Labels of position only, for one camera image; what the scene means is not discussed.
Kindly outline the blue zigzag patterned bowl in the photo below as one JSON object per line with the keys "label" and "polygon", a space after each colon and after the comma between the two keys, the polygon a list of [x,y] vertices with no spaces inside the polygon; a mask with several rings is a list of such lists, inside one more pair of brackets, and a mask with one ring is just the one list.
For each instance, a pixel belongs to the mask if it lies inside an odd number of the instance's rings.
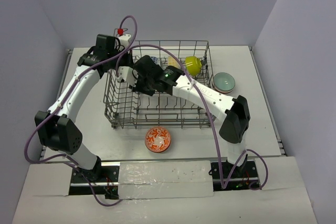
{"label": "blue zigzag patterned bowl", "polygon": [[150,56],[150,58],[152,59],[152,61],[153,61],[155,64],[161,66],[162,63],[161,63],[160,58],[158,58],[158,57],[154,57],[154,56]]}

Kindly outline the white bowl yellow flower pattern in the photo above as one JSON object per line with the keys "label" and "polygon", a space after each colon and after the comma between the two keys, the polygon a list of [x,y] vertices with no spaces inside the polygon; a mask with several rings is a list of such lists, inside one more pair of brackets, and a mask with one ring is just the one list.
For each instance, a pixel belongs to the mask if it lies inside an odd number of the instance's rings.
{"label": "white bowl yellow flower pattern", "polygon": [[168,58],[167,58],[167,64],[169,66],[174,66],[176,68],[178,68],[180,66],[179,63],[172,56],[168,56]]}

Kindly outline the orange floral patterned bowl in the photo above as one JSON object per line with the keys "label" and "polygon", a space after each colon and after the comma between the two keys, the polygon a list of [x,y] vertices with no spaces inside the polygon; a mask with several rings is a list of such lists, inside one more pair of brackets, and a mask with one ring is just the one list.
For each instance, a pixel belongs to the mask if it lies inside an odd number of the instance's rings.
{"label": "orange floral patterned bowl", "polygon": [[171,140],[169,131],[162,126],[150,128],[145,135],[145,145],[154,153],[166,151],[171,145]]}

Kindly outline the teal patterned bowl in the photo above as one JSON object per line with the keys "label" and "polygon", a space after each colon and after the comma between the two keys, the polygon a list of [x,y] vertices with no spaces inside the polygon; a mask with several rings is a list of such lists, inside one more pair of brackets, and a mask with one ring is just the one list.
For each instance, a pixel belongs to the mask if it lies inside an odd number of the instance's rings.
{"label": "teal patterned bowl", "polygon": [[213,87],[217,90],[233,90],[235,84],[233,76],[226,72],[219,72],[213,77]]}

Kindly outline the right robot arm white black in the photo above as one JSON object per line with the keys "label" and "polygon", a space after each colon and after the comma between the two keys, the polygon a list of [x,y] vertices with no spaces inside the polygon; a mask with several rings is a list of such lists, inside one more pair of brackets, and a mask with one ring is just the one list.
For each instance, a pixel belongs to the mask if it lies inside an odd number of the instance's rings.
{"label": "right robot arm white black", "polygon": [[221,94],[187,76],[183,70],[174,66],[162,69],[146,55],[133,65],[138,74],[135,90],[147,95],[154,92],[167,93],[182,98],[207,110],[222,121],[219,135],[228,144],[227,161],[229,174],[240,177],[246,171],[244,157],[244,135],[249,127],[250,113],[245,97],[233,98]]}

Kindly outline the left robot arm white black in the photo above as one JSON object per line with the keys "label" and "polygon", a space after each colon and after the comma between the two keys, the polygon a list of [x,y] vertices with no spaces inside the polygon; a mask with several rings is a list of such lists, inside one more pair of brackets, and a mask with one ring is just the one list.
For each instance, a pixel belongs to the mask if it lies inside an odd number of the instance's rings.
{"label": "left robot arm white black", "polygon": [[102,176],[101,159],[85,147],[75,121],[91,89],[106,72],[115,69],[116,56],[132,42],[130,34],[120,37],[99,34],[96,44],[79,58],[74,76],[58,100],[46,112],[35,115],[40,143],[67,155],[91,182]]}

